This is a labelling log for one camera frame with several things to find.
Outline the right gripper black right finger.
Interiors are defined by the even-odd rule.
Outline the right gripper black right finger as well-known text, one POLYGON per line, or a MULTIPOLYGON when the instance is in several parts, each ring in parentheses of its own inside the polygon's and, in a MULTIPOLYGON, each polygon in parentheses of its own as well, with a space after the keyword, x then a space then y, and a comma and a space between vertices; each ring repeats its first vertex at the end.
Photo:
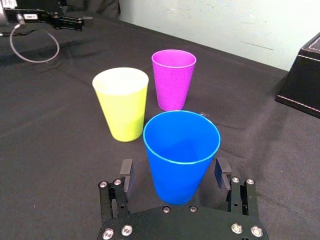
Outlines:
POLYGON ((228 190, 226 201, 229 212, 259 217, 256 182, 253 178, 241 180, 233 174, 229 162, 223 157, 215 159, 214 175, 218 187, 228 190))

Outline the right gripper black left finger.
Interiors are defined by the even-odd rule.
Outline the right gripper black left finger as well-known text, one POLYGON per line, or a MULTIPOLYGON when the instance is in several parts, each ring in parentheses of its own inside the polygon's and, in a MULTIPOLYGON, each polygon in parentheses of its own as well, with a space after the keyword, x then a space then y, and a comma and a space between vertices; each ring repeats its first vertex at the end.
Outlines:
POLYGON ((98 183, 102 225, 112 219, 130 214, 128 196, 133 176, 133 159, 128 158, 123 160, 118 177, 111 182, 103 180, 98 183))

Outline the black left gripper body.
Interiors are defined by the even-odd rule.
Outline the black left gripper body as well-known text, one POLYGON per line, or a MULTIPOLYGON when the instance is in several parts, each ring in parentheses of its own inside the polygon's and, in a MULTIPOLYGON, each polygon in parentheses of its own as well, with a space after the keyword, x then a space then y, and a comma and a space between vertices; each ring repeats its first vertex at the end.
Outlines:
POLYGON ((42 9, 12 9, 5 8, 4 13, 10 23, 24 20, 26 23, 54 24, 52 16, 42 9))

